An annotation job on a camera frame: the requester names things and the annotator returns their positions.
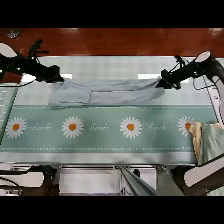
yellow flower center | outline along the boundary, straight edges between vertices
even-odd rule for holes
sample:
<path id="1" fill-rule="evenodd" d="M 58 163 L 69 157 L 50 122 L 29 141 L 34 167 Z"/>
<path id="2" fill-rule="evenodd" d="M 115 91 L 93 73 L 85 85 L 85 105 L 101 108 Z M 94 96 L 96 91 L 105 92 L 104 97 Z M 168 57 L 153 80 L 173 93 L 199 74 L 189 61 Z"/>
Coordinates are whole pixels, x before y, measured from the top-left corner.
<path id="1" fill-rule="evenodd" d="M 71 131 L 74 131 L 74 130 L 76 129 L 76 124 L 70 124 L 70 125 L 69 125 L 69 129 L 70 129 Z"/>
<path id="2" fill-rule="evenodd" d="M 185 128 L 186 128 L 187 130 L 189 130 L 190 126 L 191 126 L 191 124 L 189 124 L 189 123 L 186 123 L 186 124 L 185 124 Z"/>
<path id="3" fill-rule="evenodd" d="M 19 130 L 19 124 L 14 124 L 14 125 L 12 126 L 12 130 L 13 130 L 13 131 L 17 131 L 17 130 Z"/>
<path id="4" fill-rule="evenodd" d="M 133 131 L 135 129 L 135 126 L 133 124 L 128 124 L 128 130 Z"/>

daisy print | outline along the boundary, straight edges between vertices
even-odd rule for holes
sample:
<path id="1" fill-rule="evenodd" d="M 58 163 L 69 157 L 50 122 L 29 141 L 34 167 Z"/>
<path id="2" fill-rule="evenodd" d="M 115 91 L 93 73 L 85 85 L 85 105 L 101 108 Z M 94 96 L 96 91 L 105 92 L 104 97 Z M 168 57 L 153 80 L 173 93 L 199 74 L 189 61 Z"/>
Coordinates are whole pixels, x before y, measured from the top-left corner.
<path id="1" fill-rule="evenodd" d="M 120 131 L 123 132 L 123 135 L 130 139 L 139 136 L 141 134 L 140 131 L 142 130 L 140 121 L 134 117 L 126 117 L 126 119 L 123 119 L 120 127 Z"/>
<path id="2" fill-rule="evenodd" d="M 22 117 L 14 117 L 6 126 L 6 135 L 8 138 L 17 138 L 26 130 L 26 121 Z"/>
<path id="3" fill-rule="evenodd" d="M 185 116 L 179 119 L 177 127 L 178 127 L 178 130 L 182 132 L 182 135 L 184 135 L 185 137 L 188 137 L 189 135 L 188 130 L 190 126 L 194 123 L 195 123 L 194 119 Z"/>
<path id="4" fill-rule="evenodd" d="M 83 121 L 79 119 L 78 117 L 69 117 L 66 119 L 65 122 L 63 122 L 62 130 L 64 132 L 63 135 L 66 136 L 66 138 L 75 138 L 76 136 L 79 136 L 82 134 L 83 130 Z"/>

folded cloth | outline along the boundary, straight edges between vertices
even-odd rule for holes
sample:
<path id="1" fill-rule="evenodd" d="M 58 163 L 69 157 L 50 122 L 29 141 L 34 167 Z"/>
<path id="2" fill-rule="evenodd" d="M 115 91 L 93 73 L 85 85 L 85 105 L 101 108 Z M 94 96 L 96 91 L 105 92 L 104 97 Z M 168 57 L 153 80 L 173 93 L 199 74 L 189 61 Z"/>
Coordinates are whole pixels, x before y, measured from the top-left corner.
<path id="1" fill-rule="evenodd" d="M 196 122 L 191 125 L 189 132 L 193 135 L 193 144 L 198 160 L 201 165 L 224 153 L 224 127 L 216 124 L 201 124 Z M 209 196 L 223 196 L 224 187 L 214 190 Z"/>
<path id="2" fill-rule="evenodd" d="M 160 78 L 148 80 L 93 80 L 74 82 L 65 79 L 56 83 L 49 105 L 136 105 L 148 104 L 165 93 L 155 88 Z"/>

green and white tablecloth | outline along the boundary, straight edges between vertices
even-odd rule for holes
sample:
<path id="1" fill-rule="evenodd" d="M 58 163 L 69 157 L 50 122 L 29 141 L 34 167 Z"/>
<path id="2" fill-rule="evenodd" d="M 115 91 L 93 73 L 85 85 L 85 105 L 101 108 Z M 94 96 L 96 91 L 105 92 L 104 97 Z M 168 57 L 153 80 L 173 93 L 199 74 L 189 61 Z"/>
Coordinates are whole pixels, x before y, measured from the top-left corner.
<path id="1" fill-rule="evenodd" d="M 74 80 L 137 79 L 175 65 L 171 57 L 147 56 L 41 60 L 58 64 Z M 0 162 L 192 164 L 196 159 L 185 124 L 216 120 L 207 91 L 194 90 L 192 80 L 141 107 L 49 107 L 52 85 L 34 82 L 19 88 Z"/>

brown wooden surface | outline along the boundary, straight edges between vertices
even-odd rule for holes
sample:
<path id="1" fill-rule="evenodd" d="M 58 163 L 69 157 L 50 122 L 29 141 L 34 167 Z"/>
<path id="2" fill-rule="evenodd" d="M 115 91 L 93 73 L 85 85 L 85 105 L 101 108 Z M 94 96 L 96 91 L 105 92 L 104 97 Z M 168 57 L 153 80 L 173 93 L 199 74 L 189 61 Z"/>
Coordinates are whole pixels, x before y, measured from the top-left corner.
<path id="1" fill-rule="evenodd" d="M 210 50 L 224 57 L 223 28 L 19 28 L 21 35 L 9 39 L 9 29 L 0 28 L 0 42 L 27 54 L 30 45 L 42 38 L 43 50 L 51 56 L 148 55 L 197 56 Z M 8 75 L 9 80 L 16 80 Z"/>

